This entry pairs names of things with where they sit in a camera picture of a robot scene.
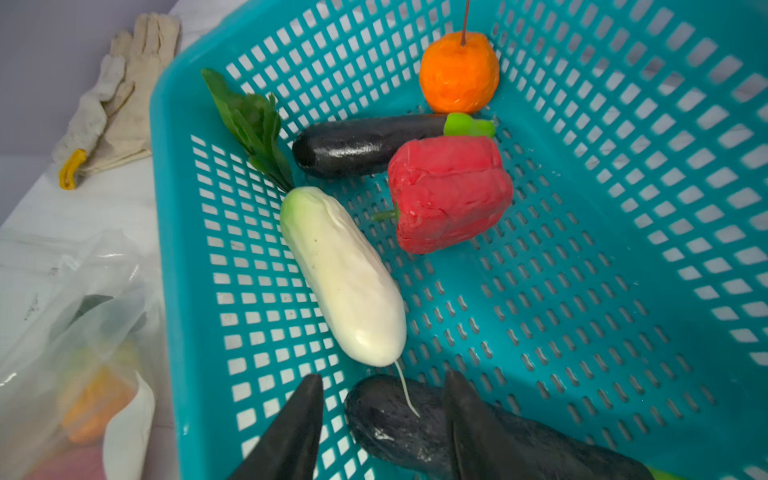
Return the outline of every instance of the gray wall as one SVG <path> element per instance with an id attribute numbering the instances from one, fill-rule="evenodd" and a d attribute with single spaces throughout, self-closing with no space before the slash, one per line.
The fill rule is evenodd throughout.
<path id="1" fill-rule="evenodd" d="M 48 166 L 120 29 L 177 0 L 0 0 L 0 223 Z"/>

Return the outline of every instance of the pair of gloves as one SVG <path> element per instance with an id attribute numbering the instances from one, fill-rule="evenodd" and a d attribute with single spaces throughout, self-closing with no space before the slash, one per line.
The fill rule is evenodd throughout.
<path id="1" fill-rule="evenodd" d="M 121 31 L 112 39 L 96 85 L 80 97 L 67 134 L 53 151 L 61 188 L 72 190 L 81 176 L 152 155 L 150 98 L 174 59 L 179 31 L 178 18 L 142 14 L 133 35 Z"/>

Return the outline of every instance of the bell pepper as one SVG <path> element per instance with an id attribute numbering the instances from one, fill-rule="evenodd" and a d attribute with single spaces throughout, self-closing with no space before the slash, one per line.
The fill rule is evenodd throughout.
<path id="1" fill-rule="evenodd" d="M 487 137 L 413 140 L 389 162 L 397 243 L 424 254 L 469 240 L 493 227 L 512 203 L 512 178 Z"/>

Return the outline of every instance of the white table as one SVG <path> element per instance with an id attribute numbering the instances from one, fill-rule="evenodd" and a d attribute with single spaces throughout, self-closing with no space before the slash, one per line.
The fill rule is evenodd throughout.
<path id="1" fill-rule="evenodd" d="M 179 0 L 170 13 L 181 19 L 180 49 L 208 33 L 245 1 Z M 113 228 L 122 229 L 146 252 L 158 249 L 151 158 L 99 174 L 73 191 L 59 188 L 53 165 L 38 179 L 0 227 L 0 357 L 49 300 L 61 256 L 73 253 L 79 242 Z M 179 478 L 167 371 L 161 383 L 145 480 Z"/>

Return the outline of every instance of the basket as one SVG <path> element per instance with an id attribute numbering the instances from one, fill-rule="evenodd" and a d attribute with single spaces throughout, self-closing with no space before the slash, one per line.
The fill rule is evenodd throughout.
<path id="1" fill-rule="evenodd" d="M 768 57 L 759 2 L 474 0 L 502 80 L 481 112 L 515 203 L 474 240 L 400 250 L 384 174 L 334 195 L 402 290 L 406 376 L 690 479 L 768 478 Z M 157 210 L 186 480 L 226 478 L 323 377 L 317 478 L 414 478 L 355 445 L 343 401 L 374 373 L 336 345 L 200 76 L 274 92 L 286 154 L 313 122 L 424 111 L 419 59 L 461 0 L 251 1 L 152 100 Z"/>

